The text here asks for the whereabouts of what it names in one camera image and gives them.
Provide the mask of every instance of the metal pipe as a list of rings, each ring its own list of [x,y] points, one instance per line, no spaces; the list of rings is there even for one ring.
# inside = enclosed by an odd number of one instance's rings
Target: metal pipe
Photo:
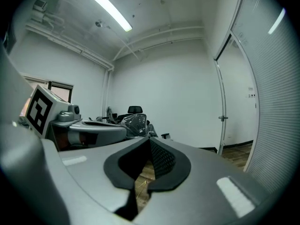
[[[46,16],[44,16],[43,20],[45,20],[47,23],[49,23],[49,25],[52,27],[51,31],[53,31],[54,30],[54,25],[52,23],[55,22],[55,21],[51,20],[49,17],[46,17]]]
[[[168,41],[168,42],[165,42],[165,43],[160,43],[160,44],[156,44],[156,45],[149,46],[149,47],[146,47],[146,48],[142,48],[142,50],[151,49],[153,47],[157,47],[157,46],[161,46],[161,45],[165,45],[165,44],[169,44],[169,43],[176,43],[176,42],[187,41],[187,40],[198,40],[198,39],[203,39],[203,38],[202,37],[183,38],[183,39],[178,39],[178,40],[174,40],[174,41]]]
[[[109,85],[110,85],[112,74],[113,74],[112,71],[108,72],[108,79],[107,79],[107,86],[106,86],[106,98],[105,98],[105,109],[107,109],[108,94],[109,94]]]
[[[103,93],[102,117],[106,117],[106,115],[105,115],[105,97],[106,97],[107,81],[108,81],[108,72],[105,73],[105,77],[104,77],[104,81],[103,81],[104,87],[102,88],[102,93]]]
[[[52,18],[56,18],[56,19],[60,20],[61,21],[61,24],[60,24],[61,26],[63,26],[65,24],[65,20],[63,18],[58,17],[57,15],[54,15],[54,14],[50,14],[48,12],[46,12],[45,14],[46,14],[47,17],[52,17]]]
[[[135,52],[134,51],[132,51],[132,49],[127,45],[127,43],[125,43],[124,41],[123,41],[123,39],[121,39],[119,36],[118,36],[118,34],[114,31],[114,30],[112,30],[111,28],[109,28],[116,36],[117,36],[117,38],[130,50],[130,52],[136,57],[136,59],[138,59],[139,61],[140,61],[140,59],[139,59],[139,57],[135,54]]]
[[[104,89],[104,86],[105,86],[105,78],[107,76],[107,73],[108,73],[108,70],[105,70],[104,77],[103,77],[103,82],[102,82],[101,99],[100,99],[100,104],[101,104],[100,114],[101,115],[103,115],[103,99],[104,99],[103,89]]]
[[[183,28],[172,28],[172,29],[168,29],[168,30],[165,30],[165,31],[152,33],[152,34],[150,34],[150,35],[147,35],[147,36],[145,36],[145,37],[142,37],[142,38],[139,38],[139,39],[137,39],[137,40],[135,40],[135,41],[132,41],[132,42],[128,43],[127,45],[131,45],[131,44],[133,44],[133,43],[140,42],[140,41],[142,41],[142,40],[144,40],[144,39],[147,39],[147,38],[150,38],[150,37],[153,37],[153,36],[157,36],[157,35],[160,35],[160,34],[164,34],[164,33],[167,33],[167,32],[173,32],[173,31],[179,31],[179,30],[186,30],[186,29],[201,29],[201,28],[204,28],[204,26],[191,26],[191,27],[183,27]],[[117,57],[118,57],[119,54],[123,51],[123,49],[125,48],[125,46],[122,47],[122,48],[118,51],[118,53],[116,54],[116,56],[113,58],[113,61],[115,61],[115,60],[117,59]]]
[[[33,24],[33,23],[28,23],[28,24],[26,24],[26,29],[31,30],[31,31],[33,31],[33,32],[35,32],[35,33],[38,33],[38,34],[40,34],[40,35],[43,35],[43,36],[47,37],[48,39],[49,39],[49,37],[50,37],[50,38],[55,38],[55,39],[56,39],[55,42],[60,41],[60,44],[61,44],[61,45],[66,46],[67,48],[72,47],[72,48],[73,48],[73,49],[72,49],[73,51],[75,51],[75,52],[77,52],[77,53],[80,53],[81,55],[83,55],[83,56],[85,56],[85,57],[87,57],[87,58],[93,60],[94,62],[100,64],[101,66],[103,66],[103,67],[105,67],[105,68],[107,68],[107,69],[114,69],[114,65],[113,65],[112,63],[106,61],[105,59],[101,58],[101,57],[98,56],[97,54],[95,54],[95,53],[89,51],[89,50],[86,49],[85,47],[82,47],[82,46],[76,44],[75,42],[74,42],[75,44],[72,44],[71,42],[68,42],[68,41],[62,39],[61,37],[56,36],[55,34],[53,34],[51,31],[49,31],[49,30],[47,30],[47,29],[41,28],[41,27],[39,27],[39,26],[37,26],[37,25],[35,25],[35,24]],[[64,38],[67,39],[67,40],[72,41],[72,39],[70,39],[70,38],[68,38],[68,37],[66,37],[66,36],[64,36]]]

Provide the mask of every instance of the black office chair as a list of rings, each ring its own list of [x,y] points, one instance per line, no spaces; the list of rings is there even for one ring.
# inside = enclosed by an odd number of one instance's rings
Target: black office chair
[[[132,114],[136,114],[136,113],[143,113],[143,110],[140,106],[130,106],[128,108],[128,111],[127,111],[127,114],[123,114],[123,115],[119,115],[118,118],[117,118],[117,123],[120,123],[122,122],[122,120],[125,118],[125,117],[128,117]]]
[[[130,106],[128,114],[120,115],[118,120],[122,119],[120,124],[127,130],[127,138],[147,135],[147,116],[142,113],[140,106]]]

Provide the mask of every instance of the white wall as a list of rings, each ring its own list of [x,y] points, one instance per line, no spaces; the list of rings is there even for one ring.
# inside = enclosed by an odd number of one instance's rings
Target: white wall
[[[238,0],[202,0],[202,19],[213,57],[221,48],[237,5]]]
[[[255,98],[252,72],[238,47],[226,46],[218,59],[222,73],[225,98],[226,121],[225,144],[244,143],[254,139],[256,129]]]
[[[109,106],[118,115],[140,105],[158,135],[170,133],[194,147],[220,143],[222,114],[216,69],[203,41],[192,40],[146,50],[139,62],[133,55],[117,60]]]
[[[10,54],[19,72],[37,78],[73,85],[73,104],[78,104],[82,117],[101,115],[101,92],[105,70],[91,60],[28,32]]]

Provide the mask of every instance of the black rubber cover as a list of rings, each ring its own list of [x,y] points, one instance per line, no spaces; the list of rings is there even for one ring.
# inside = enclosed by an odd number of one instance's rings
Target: black rubber cover
[[[189,175],[191,162],[182,152],[151,137],[155,181],[149,183],[148,193],[174,190]]]
[[[115,187],[133,190],[148,159],[152,160],[156,177],[148,185],[149,194],[175,189],[191,170],[191,163],[182,152],[145,137],[109,156],[104,162],[104,172]]]

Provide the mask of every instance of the plastic wrap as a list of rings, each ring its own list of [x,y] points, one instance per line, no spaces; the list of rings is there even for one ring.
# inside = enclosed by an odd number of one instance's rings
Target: plastic wrap
[[[107,107],[106,115],[108,117],[108,119],[106,119],[108,123],[116,124],[115,120],[113,119],[112,109],[110,107]]]
[[[156,131],[155,131],[152,124],[149,124],[147,126],[147,133],[149,133],[151,137],[158,137],[158,135],[157,135],[157,133],[156,133]]]
[[[147,117],[136,113],[123,118],[119,124],[127,130],[127,138],[145,137],[147,135]]]

